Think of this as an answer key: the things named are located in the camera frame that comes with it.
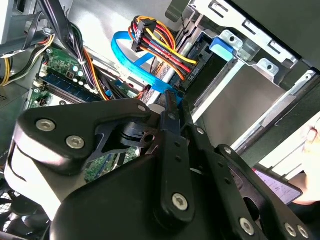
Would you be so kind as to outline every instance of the yellow wire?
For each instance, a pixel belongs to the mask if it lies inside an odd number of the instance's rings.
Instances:
[[[137,18],[137,21],[140,22],[141,19],[156,20],[155,18],[150,17],[150,16],[139,16],[139,17]],[[172,41],[173,41],[173,50],[175,51],[177,47],[176,47],[176,41],[175,41],[174,36],[172,36],[172,34],[171,34],[171,32],[169,31],[169,29],[167,28],[167,26],[164,25],[161,21],[158,21],[158,20],[157,20],[156,23],[159,24],[159,25],[161,25],[161,26],[168,32],[170,38],[171,38]]]
[[[150,29],[146,29],[147,33],[150,34],[150,36],[152,37],[153,40],[155,40],[157,43],[159,43],[161,46],[163,46],[164,48],[168,49],[170,52],[172,52],[174,55],[176,55],[178,58],[186,61],[187,63],[190,64],[197,64],[197,62],[195,60],[191,60],[189,58],[186,58],[182,55],[180,55],[179,53],[177,53],[176,51],[174,51],[173,49],[171,49],[170,47],[168,47],[167,45],[165,45],[162,41],[160,41],[151,31]]]
[[[3,77],[3,81],[0,84],[0,86],[4,86],[10,78],[10,62],[8,58],[4,58],[4,64],[5,64],[5,75]]]
[[[170,44],[167,41],[167,39],[165,38],[165,36],[163,36],[162,33],[158,30],[155,30],[155,32],[162,38],[162,40],[165,42],[165,44],[170,48]]]
[[[182,75],[182,73],[175,67],[173,66],[170,62],[168,62],[164,57],[162,57],[160,54],[157,54],[153,51],[150,51],[149,49],[141,46],[140,47],[143,51],[146,51],[150,54],[152,54],[153,56],[156,56],[157,58],[160,58],[161,60],[163,60],[166,64],[168,64],[171,68],[173,68],[173,70],[179,75],[179,77],[182,79],[182,81],[185,80],[185,77]]]

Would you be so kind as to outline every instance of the screw head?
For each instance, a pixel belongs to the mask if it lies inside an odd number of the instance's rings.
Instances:
[[[309,234],[307,233],[307,231],[302,226],[298,225],[298,230],[299,230],[299,232],[301,233],[301,235],[303,237],[305,237],[306,239],[309,238]]]
[[[48,119],[41,119],[35,123],[37,129],[44,131],[44,132],[51,132],[55,130],[56,125],[53,121]]]
[[[232,154],[232,151],[230,148],[225,147],[224,150],[227,154]]]
[[[173,205],[180,211],[186,211],[188,209],[187,199],[180,193],[175,193],[172,196]]]
[[[296,237],[297,236],[297,232],[296,230],[294,230],[294,228],[289,224],[289,223],[285,223],[284,227],[286,229],[286,231],[292,236],[292,237]]]
[[[241,228],[250,236],[253,236],[255,234],[255,229],[252,226],[251,222],[247,220],[246,218],[242,217],[239,220]]]
[[[85,146],[85,141],[79,136],[69,136],[66,139],[66,144],[72,149],[82,149]]]
[[[173,115],[172,113],[169,113],[168,116],[169,116],[169,118],[171,118],[172,120],[176,120],[175,115]]]
[[[197,130],[198,133],[200,133],[200,134],[205,134],[205,131],[204,131],[202,128],[200,128],[200,127],[198,127],[196,130]]]
[[[146,108],[145,108],[144,106],[138,105],[138,109],[140,109],[142,112],[145,112],[145,111],[146,111]]]

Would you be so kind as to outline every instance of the smartphone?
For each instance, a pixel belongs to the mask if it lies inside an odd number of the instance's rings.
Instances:
[[[255,168],[252,170],[286,205],[292,203],[303,194],[298,187],[293,186],[288,182],[277,179],[274,176]]]

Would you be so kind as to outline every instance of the capacitor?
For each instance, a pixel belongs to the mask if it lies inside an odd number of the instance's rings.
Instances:
[[[78,82],[78,84],[80,85],[80,86],[83,86],[83,85],[85,85],[85,80],[83,80],[83,79],[81,79],[79,82]]]
[[[80,76],[75,76],[73,79],[74,83],[78,83],[79,81],[81,81],[81,77]]]
[[[74,66],[74,67],[72,68],[72,70],[76,73],[76,72],[79,71],[79,68],[78,68],[77,66]]]

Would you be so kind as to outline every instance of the black wire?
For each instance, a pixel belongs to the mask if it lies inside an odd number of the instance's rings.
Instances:
[[[153,68],[153,65],[155,64],[155,61],[156,61],[156,57],[154,57],[153,60],[152,60],[152,63],[151,63],[151,66],[150,66],[150,73],[152,73],[152,68]]]
[[[15,75],[12,75],[9,78],[9,82],[12,80],[15,80],[16,78],[24,75],[25,73],[27,73],[29,71],[29,69],[32,67],[33,61],[37,55],[37,53],[39,53],[41,50],[43,50],[46,46],[40,46],[37,47],[36,49],[33,50],[33,52],[31,53],[31,56],[29,58],[29,61],[27,62],[27,64],[25,65],[25,67],[18,73],[16,73]]]
[[[11,70],[12,70],[12,68],[14,66],[14,58],[13,57],[9,58],[9,63],[10,63],[10,72],[11,72]]]
[[[74,58],[77,58],[72,42],[74,33],[59,0],[37,0],[37,2],[62,45]]]
[[[167,54],[171,55],[175,60],[183,63],[183,65],[185,65],[185,66],[188,67],[189,69],[192,69],[192,68],[193,68],[193,66],[192,66],[190,63],[186,62],[185,60],[183,60],[183,59],[181,59],[181,58],[176,57],[176,56],[173,55],[168,49],[164,48],[164,47],[163,47],[162,45],[160,45],[157,41],[154,41],[149,34],[146,34],[145,37],[146,37],[150,42],[152,42],[153,45],[156,45],[156,46],[157,46],[158,48],[160,48],[162,51],[164,51],[164,52],[166,52]]]
[[[31,26],[29,28],[28,34],[26,36],[23,48],[21,49],[22,51],[30,48],[30,46],[32,44],[32,40],[34,39],[34,36],[36,34],[36,31],[37,31],[37,28],[38,28],[38,25],[39,25],[39,21],[40,21],[40,18],[42,16],[42,14],[43,14],[42,11],[40,11],[35,15],[32,23],[31,23]]]
[[[114,99],[127,99],[128,96],[121,90],[114,82],[110,79],[109,76],[103,74],[101,71],[104,70],[103,68],[95,66],[95,72],[97,77],[100,79],[102,84],[111,92],[111,95]]]
[[[147,44],[146,42],[142,42],[141,43],[145,48],[147,48],[148,50],[150,50],[153,53],[157,53],[159,54],[156,49],[154,49],[152,46],[150,46],[149,44]],[[171,63],[175,68],[177,68],[183,75],[188,75],[188,73],[181,68],[180,66],[178,66],[177,64],[175,64],[171,59],[167,58],[166,56],[162,55],[162,57],[167,60],[169,63]]]
[[[166,33],[165,31],[163,31],[162,29],[160,29],[160,28],[156,28],[156,29],[157,29],[159,32],[162,33],[162,35],[164,36],[165,40],[170,44],[170,47],[173,49],[174,46],[171,45],[171,41],[170,41],[167,33]]]

